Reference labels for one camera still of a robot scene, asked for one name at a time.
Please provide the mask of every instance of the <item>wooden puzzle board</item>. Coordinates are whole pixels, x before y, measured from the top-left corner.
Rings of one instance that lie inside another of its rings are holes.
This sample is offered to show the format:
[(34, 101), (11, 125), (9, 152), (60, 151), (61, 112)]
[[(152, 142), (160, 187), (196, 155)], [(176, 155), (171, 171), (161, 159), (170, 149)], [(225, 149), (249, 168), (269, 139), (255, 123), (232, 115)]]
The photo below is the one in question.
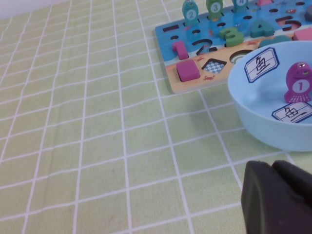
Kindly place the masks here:
[[(200, 23), (192, 27), (184, 26), (184, 19), (156, 27), (156, 36), (172, 91), (179, 94), (221, 83), (227, 79), (234, 64), (245, 54), (257, 49), (262, 40), (279, 35), (292, 38), (294, 31), (310, 27), (312, 23), (305, 19), (304, 14), (311, 3), (311, 0), (276, 0), (258, 7), (256, 1), (251, 1), (248, 9), (243, 12), (233, 13), (233, 6), (224, 8), (224, 16), (216, 21), (209, 20), (207, 12), (199, 15)], [(260, 19), (265, 19), (274, 27), (272, 37), (250, 37), (252, 24)], [(244, 34), (243, 43), (225, 47), (225, 39), (219, 37), (219, 32), (229, 27), (236, 27)], [(187, 82), (180, 80), (176, 64), (181, 60), (172, 50), (172, 44), (179, 40), (185, 44), (188, 59), (195, 61), (200, 78)]]

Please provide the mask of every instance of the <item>plastic bowl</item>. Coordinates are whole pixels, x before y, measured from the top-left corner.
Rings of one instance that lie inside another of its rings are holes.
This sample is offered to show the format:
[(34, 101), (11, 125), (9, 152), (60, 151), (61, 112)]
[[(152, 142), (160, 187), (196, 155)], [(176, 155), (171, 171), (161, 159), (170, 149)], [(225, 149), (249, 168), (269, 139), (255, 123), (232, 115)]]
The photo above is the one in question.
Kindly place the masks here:
[(228, 87), (242, 124), (251, 135), (282, 150), (308, 152), (312, 151), (312, 101), (289, 105), (284, 100), (286, 73), (301, 61), (312, 68), (311, 41), (261, 47), (233, 67)]

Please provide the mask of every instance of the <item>printed label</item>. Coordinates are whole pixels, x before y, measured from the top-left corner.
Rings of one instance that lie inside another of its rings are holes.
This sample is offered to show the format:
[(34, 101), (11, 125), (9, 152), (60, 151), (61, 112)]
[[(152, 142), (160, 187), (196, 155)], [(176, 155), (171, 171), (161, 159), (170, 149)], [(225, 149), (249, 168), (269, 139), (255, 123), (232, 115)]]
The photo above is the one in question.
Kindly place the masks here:
[(288, 123), (299, 123), (312, 116), (312, 106), (306, 102), (292, 103), (272, 113), (277, 120)]
[(255, 82), (264, 74), (279, 66), (279, 61), (274, 48), (267, 48), (257, 54), (245, 65), (245, 72), (249, 83)]

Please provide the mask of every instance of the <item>pink square block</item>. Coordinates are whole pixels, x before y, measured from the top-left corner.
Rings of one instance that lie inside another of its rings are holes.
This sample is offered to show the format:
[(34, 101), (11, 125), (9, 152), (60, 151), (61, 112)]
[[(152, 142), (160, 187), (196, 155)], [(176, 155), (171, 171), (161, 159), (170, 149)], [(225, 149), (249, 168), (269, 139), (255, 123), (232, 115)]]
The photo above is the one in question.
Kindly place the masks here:
[(192, 59), (179, 62), (176, 65), (176, 70), (182, 82), (200, 78), (199, 69)]
[(312, 40), (312, 28), (295, 31), (293, 34), (293, 40)]

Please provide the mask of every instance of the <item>table surface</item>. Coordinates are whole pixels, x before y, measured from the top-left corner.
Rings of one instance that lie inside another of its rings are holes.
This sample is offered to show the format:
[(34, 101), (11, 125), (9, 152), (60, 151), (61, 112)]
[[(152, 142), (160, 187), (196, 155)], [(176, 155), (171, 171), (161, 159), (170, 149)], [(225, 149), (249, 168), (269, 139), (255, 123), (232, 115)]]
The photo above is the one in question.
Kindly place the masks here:
[(312, 172), (311, 153), (246, 132), (226, 83), (172, 93), (154, 29), (182, 2), (72, 0), (0, 20), (0, 233), (241, 234), (248, 160)]

